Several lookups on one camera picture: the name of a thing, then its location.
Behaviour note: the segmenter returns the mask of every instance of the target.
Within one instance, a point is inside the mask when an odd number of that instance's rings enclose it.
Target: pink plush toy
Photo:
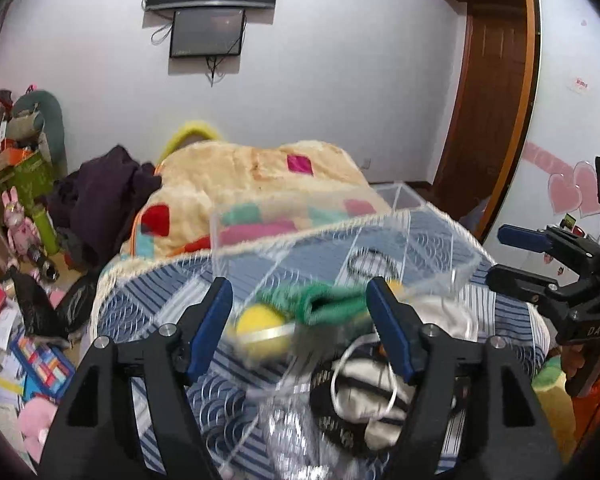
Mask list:
[[[7,226],[9,247],[19,256],[26,256],[30,246],[40,245],[38,228],[33,220],[24,214],[15,187],[11,188],[11,195],[6,191],[2,193],[2,204],[4,204],[4,224]]]
[[[18,428],[24,436],[24,447],[36,463],[40,463],[42,448],[58,407],[48,400],[35,397],[24,405],[18,416]]]

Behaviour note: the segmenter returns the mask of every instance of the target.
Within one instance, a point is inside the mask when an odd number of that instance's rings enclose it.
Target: plastic bin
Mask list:
[[[258,221],[289,229],[273,229],[269,235],[253,228]],[[235,226],[247,227],[240,231]],[[224,234],[228,228],[231,235]],[[214,275],[228,278],[234,287],[224,341],[256,362],[297,353],[309,339],[346,344],[371,327],[367,315],[342,326],[288,322],[237,336],[235,323],[260,288],[312,281],[359,285],[384,276],[402,285],[399,300],[431,294],[454,298],[482,259],[475,239],[404,184],[285,193],[259,203],[223,206],[212,214],[211,233]]]

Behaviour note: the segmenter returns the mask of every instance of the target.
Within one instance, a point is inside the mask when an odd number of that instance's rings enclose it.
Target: blue gripper pad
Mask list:
[[[366,307],[394,373],[407,383],[427,367],[427,351],[420,342],[422,322],[411,305],[399,303],[382,278],[366,286]]]
[[[545,253],[551,249],[551,241],[542,231],[503,225],[498,229],[498,241],[509,247],[517,247],[533,253]]]
[[[191,362],[187,376],[191,381],[196,381],[208,370],[233,304],[231,283],[225,278],[216,278],[200,304],[189,307],[199,309],[200,314],[206,312],[190,343]]]

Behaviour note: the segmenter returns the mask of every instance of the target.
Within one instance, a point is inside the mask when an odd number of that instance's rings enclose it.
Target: person's hand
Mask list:
[[[560,354],[562,371],[571,379],[584,366],[583,345],[563,346]]]

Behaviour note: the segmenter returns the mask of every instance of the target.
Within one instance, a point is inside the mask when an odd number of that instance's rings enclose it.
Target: white wall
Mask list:
[[[242,55],[224,62],[227,74],[211,88],[203,62],[170,61],[168,40],[150,43],[161,21],[140,3],[11,5],[0,36],[0,88],[18,95],[33,83],[56,95],[69,170],[118,142],[153,160],[183,123],[206,120],[242,144],[333,142],[359,164],[372,159],[371,181],[430,176],[455,98],[461,6],[278,0],[272,25],[262,23],[271,13],[248,13]]]
[[[571,168],[579,162],[595,165],[600,156],[600,16],[588,0],[540,0],[540,19],[538,86],[526,143],[534,143]],[[574,88],[578,78],[588,85],[585,91]],[[561,174],[571,178],[573,171]],[[520,160],[484,243],[499,263],[548,273],[542,257],[503,246],[497,239],[503,224],[541,229],[560,223],[564,213],[554,214],[548,183],[546,171]],[[569,214],[587,233],[600,235],[599,214],[587,214],[580,208]]]

